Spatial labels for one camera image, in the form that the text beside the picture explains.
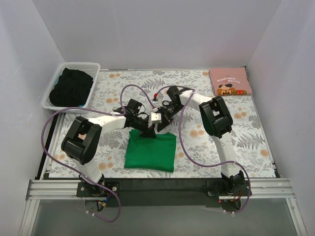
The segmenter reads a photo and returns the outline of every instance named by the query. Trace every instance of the cartoon character on box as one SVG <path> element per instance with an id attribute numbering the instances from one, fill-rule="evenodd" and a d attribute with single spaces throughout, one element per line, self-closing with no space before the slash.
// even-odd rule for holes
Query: cartoon character on box
<path id="1" fill-rule="evenodd" d="M 218 96 L 224 95 L 246 95 L 247 92 L 245 90 L 236 90 L 233 88 L 232 84 L 219 85 L 219 89 L 217 91 Z"/>

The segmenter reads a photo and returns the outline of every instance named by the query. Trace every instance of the green cloth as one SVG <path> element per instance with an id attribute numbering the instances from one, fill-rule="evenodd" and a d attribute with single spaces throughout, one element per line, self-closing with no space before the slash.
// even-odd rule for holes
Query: green cloth
<path id="1" fill-rule="evenodd" d="M 135 129 L 129 134 L 125 168 L 174 172 L 174 134 L 157 134 L 155 139 L 140 137 L 139 131 Z"/>

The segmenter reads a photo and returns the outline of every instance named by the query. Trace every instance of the white laundry basket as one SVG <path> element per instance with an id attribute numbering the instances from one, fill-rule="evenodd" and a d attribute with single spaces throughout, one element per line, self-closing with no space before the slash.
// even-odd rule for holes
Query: white laundry basket
<path id="1" fill-rule="evenodd" d="M 59 68 L 57 69 L 57 71 L 54 74 L 54 77 L 52 78 L 44 96 L 43 96 L 43 100 L 42 100 L 42 107 L 45 109 L 51 109 L 54 111 L 59 111 L 65 107 L 56 107 L 54 106 L 49 99 L 49 94 L 50 92 L 54 89 L 55 85 L 58 82 L 58 78 L 59 76 L 62 75 L 62 72 L 65 68 L 68 69 L 74 69 L 74 70 L 81 70 L 84 71 L 85 73 L 89 74 L 92 78 L 93 78 L 93 85 L 91 87 L 90 90 L 90 94 L 88 96 L 88 99 L 85 103 L 85 105 L 83 106 L 83 108 L 89 108 L 93 99 L 93 95 L 95 92 L 95 85 L 97 82 L 97 77 L 98 77 L 98 73 L 99 73 L 99 69 L 100 69 L 100 65 L 98 63 L 91 63 L 91 62 L 67 62 L 64 63 L 62 65 L 59 66 Z M 65 111 L 67 113 L 81 113 L 81 114 L 85 114 L 87 113 L 87 111 L 83 111 L 83 110 L 67 110 Z"/>

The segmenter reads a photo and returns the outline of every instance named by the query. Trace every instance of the grey wall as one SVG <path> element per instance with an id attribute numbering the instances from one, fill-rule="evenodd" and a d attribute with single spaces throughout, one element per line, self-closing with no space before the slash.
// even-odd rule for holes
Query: grey wall
<path id="1" fill-rule="evenodd" d="M 314 1 L 282 0 L 248 64 L 273 157 L 290 177 L 309 235 L 315 235 L 314 26 Z"/>
<path id="2" fill-rule="evenodd" d="M 33 0 L 66 61 L 247 65 L 281 0 Z"/>
<path id="3" fill-rule="evenodd" d="M 0 1 L 0 231 L 18 235 L 37 174 L 43 90 L 64 60 L 31 0 Z"/>

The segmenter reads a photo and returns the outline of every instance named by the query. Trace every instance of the black cloth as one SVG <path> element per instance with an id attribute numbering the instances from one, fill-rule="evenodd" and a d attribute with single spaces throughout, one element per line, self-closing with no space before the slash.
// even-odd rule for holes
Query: black cloth
<path id="1" fill-rule="evenodd" d="M 57 107 L 78 107 L 88 99 L 93 78 L 81 70 L 65 68 L 58 83 L 49 94 L 51 103 Z"/>

